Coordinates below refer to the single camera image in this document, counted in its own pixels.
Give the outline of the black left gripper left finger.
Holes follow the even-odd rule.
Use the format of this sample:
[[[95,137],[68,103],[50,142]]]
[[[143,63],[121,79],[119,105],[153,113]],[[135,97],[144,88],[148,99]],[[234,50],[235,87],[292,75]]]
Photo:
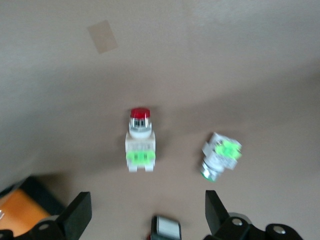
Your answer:
[[[28,232],[14,236],[13,231],[0,231],[2,240],[78,240],[92,219],[90,192],[80,192],[55,220],[42,220]]]

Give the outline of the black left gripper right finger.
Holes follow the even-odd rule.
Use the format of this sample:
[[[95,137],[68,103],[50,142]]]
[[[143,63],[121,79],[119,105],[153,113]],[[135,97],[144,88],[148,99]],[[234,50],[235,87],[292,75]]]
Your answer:
[[[211,234],[206,240],[301,240],[292,227],[271,223],[260,230],[238,215],[231,216],[214,190],[205,191],[205,217]]]

